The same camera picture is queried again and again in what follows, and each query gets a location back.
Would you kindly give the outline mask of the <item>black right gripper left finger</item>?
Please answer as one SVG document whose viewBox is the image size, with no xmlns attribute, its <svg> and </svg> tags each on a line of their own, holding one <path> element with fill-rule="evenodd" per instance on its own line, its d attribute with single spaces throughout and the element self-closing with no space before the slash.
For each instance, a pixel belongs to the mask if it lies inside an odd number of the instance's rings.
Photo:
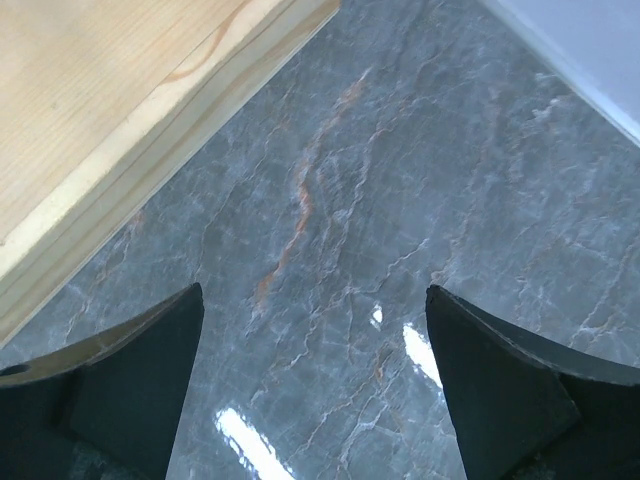
<svg viewBox="0 0 640 480">
<path fill-rule="evenodd" d="M 204 319 L 194 283 L 146 312 L 1 371 L 1 476 L 163 479 Z"/>
</svg>

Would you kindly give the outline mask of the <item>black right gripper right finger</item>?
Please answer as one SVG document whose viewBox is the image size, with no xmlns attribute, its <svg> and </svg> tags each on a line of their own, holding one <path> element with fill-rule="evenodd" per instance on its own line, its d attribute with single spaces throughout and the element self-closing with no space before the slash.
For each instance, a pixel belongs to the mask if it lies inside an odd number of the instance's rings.
<svg viewBox="0 0 640 480">
<path fill-rule="evenodd" d="M 426 323 L 469 479 L 636 479 L 639 371 L 427 290 Z"/>
</svg>

